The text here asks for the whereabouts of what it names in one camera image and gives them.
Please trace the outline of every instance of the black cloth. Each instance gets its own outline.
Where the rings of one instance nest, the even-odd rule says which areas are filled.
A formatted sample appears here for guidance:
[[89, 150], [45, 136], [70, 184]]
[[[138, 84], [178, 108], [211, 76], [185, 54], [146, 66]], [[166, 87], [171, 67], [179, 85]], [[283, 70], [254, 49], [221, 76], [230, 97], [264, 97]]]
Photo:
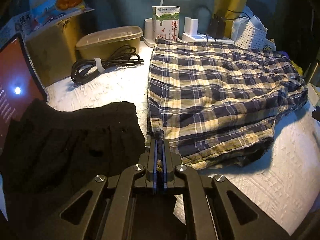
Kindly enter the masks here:
[[59, 112], [33, 101], [0, 156], [9, 224], [23, 239], [94, 176], [136, 164], [144, 140], [132, 103]]

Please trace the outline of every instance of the plastic food container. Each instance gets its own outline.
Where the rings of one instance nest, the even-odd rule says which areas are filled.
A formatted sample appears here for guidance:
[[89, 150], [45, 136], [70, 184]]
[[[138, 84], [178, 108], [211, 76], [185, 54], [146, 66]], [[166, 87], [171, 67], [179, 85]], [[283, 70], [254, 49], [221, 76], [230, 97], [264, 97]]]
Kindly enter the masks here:
[[121, 46], [128, 44], [139, 52], [140, 37], [143, 35], [138, 26], [125, 26], [103, 30], [81, 38], [76, 44], [81, 57], [108, 59]]

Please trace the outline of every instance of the tablet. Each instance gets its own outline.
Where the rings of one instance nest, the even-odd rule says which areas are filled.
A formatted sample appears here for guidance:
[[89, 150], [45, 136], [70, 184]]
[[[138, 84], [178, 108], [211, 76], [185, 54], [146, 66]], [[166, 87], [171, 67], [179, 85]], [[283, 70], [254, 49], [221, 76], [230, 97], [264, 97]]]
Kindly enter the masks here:
[[17, 33], [0, 49], [0, 154], [10, 120], [19, 121], [36, 98], [48, 101], [24, 40]]

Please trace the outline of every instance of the coiled cable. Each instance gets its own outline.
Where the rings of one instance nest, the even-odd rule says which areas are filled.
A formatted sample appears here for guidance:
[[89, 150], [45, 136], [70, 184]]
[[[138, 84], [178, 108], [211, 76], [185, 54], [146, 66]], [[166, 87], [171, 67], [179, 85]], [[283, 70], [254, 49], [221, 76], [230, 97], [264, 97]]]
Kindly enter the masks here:
[[[137, 49], [130, 45], [123, 45], [117, 49], [107, 60], [101, 60], [102, 67], [106, 70], [112, 66], [135, 66], [143, 64], [144, 60], [136, 53]], [[100, 75], [100, 71], [96, 69], [90, 72], [96, 66], [95, 59], [81, 59], [76, 61], [71, 68], [71, 80], [75, 84], [86, 84]]]

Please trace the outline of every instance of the white cup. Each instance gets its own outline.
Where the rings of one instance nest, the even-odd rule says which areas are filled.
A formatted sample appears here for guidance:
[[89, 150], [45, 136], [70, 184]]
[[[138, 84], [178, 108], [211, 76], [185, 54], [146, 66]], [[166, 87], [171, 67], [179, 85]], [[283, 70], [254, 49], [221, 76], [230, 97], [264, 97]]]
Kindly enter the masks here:
[[144, 20], [144, 37], [148, 40], [153, 39], [152, 18]]

